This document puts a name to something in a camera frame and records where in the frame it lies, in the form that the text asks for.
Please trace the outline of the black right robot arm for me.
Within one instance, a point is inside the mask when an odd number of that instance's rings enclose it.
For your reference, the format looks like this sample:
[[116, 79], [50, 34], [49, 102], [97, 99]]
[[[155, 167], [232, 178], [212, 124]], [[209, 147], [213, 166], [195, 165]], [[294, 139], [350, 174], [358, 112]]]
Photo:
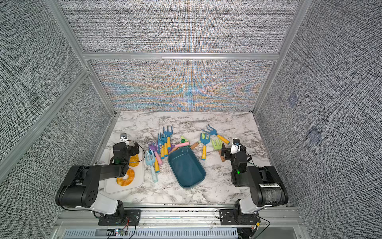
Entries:
[[288, 192], [274, 166], [256, 166], [252, 155], [237, 138], [229, 147], [222, 144], [220, 151], [221, 157], [230, 161], [231, 183], [250, 190], [248, 196], [235, 203], [238, 215], [255, 214], [268, 207], [288, 204]]

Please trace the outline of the teal plastic storage box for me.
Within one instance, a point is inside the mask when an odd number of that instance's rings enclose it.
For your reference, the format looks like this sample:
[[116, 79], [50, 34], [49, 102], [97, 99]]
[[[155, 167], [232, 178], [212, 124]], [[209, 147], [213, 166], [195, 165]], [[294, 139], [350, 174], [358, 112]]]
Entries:
[[206, 171], [193, 150], [181, 147], [168, 156], [168, 163], [179, 185], [184, 189], [192, 189], [206, 177]]

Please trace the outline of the light blue rake yellow handle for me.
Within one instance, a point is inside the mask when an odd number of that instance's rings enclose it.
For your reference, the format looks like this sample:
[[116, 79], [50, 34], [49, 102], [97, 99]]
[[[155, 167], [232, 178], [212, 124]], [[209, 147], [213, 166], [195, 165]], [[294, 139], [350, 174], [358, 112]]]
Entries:
[[160, 168], [159, 168], [159, 163], [158, 163], [158, 160], [157, 160], [157, 157], [156, 157], [156, 152], [153, 151], [152, 149], [150, 150], [153, 157], [154, 157], [154, 169], [155, 169], [155, 172], [156, 173], [159, 173], [160, 172]]

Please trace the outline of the white rectangular tray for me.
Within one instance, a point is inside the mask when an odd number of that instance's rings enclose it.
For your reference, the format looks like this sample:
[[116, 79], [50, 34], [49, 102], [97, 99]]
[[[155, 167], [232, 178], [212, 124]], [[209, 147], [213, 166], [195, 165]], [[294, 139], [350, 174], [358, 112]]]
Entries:
[[141, 187], [144, 183], [144, 164], [144, 161], [140, 161], [137, 166], [129, 166], [128, 172], [121, 180], [118, 178], [105, 180], [104, 191], [107, 194], [115, 194]]

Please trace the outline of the light green rake wooden handle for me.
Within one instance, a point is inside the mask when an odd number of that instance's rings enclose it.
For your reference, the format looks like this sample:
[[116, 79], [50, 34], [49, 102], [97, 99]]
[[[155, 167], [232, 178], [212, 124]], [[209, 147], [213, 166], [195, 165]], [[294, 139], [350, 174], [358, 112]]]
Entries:
[[212, 143], [214, 150], [218, 151], [218, 154], [219, 154], [221, 161], [225, 162], [225, 157], [221, 155], [222, 147], [224, 145], [223, 141], [220, 138], [215, 137], [214, 139], [211, 140], [211, 143]]

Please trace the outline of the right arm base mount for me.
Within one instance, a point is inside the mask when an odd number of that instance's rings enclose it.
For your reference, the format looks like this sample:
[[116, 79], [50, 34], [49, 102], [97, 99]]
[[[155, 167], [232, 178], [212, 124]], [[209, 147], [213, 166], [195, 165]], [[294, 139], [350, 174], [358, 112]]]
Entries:
[[261, 223], [259, 215], [256, 214], [243, 214], [235, 209], [221, 209], [219, 210], [218, 218], [221, 225], [224, 226], [249, 226]]

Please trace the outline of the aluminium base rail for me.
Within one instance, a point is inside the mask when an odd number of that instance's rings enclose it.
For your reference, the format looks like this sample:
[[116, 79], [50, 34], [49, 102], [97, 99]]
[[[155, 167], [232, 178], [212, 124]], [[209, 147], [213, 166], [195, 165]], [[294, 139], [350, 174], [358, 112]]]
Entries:
[[90, 212], [60, 214], [51, 239], [308, 239], [294, 207], [261, 210], [247, 225], [226, 216], [231, 205], [129, 205], [130, 223], [100, 226]]

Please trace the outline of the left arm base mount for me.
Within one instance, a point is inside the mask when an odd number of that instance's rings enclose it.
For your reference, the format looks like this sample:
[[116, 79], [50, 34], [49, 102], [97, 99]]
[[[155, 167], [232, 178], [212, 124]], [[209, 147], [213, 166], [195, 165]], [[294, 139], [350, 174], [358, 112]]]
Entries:
[[99, 226], [138, 226], [142, 211], [139, 209], [128, 209], [116, 212], [113, 215], [100, 216]]

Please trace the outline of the purple rake pink handle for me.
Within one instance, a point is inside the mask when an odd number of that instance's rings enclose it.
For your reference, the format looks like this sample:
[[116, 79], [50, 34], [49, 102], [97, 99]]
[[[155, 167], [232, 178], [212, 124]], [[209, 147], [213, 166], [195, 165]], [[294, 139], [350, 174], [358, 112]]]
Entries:
[[152, 142], [152, 143], [149, 143], [149, 149], [153, 151], [153, 155], [155, 156], [155, 158], [157, 159], [158, 161], [158, 164], [161, 166], [163, 165], [163, 162], [162, 162], [162, 159], [161, 157], [159, 156], [158, 154], [158, 143], [155, 143], [155, 142]]

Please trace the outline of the light blue rake white handle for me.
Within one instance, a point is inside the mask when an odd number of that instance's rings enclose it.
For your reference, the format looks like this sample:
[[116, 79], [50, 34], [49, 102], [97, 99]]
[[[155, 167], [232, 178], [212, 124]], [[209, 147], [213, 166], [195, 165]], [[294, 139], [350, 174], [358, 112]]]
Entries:
[[157, 174], [156, 174], [156, 171], [154, 168], [155, 158], [149, 151], [146, 151], [145, 162], [150, 168], [150, 173], [151, 173], [151, 177], [152, 177], [153, 182], [157, 183], [158, 177], [157, 177]]

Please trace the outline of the oval yellow bread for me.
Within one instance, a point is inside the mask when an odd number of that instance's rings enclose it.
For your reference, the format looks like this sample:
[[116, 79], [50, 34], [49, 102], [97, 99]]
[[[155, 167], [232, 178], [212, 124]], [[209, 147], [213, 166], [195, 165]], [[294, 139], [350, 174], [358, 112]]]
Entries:
[[140, 163], [139, 155], [132, 155], [129, 160], [129, 167], [136, 167]]

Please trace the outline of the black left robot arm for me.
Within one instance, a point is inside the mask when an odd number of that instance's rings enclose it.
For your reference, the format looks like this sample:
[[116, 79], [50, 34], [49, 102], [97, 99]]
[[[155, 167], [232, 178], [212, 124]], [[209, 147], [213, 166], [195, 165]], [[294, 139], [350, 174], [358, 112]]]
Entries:
[[89, 210], [104, 215], [122, 215], [123, 203], [98, 192], [99, 182], [107, 179], [132, 179], [128, 176], [130, 158], [140, 153], [141, 146], [119, 142], [112, 147], [109, 164], [72, 166], [55, 197], [56, 205], [68, 211]]

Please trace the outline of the light green tool wooden handle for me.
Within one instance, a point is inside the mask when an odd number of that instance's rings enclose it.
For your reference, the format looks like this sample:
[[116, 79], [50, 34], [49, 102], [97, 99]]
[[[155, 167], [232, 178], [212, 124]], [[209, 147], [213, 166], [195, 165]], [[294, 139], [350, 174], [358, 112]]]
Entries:
[[192, 144], [192, 145], [190, 146], [190, 149], [194, 149], [194, 148], [196, 148], [200, 143], [201, 143], [200, 140], [197, 141], [197, 142], [195, 142], [194, 144]]

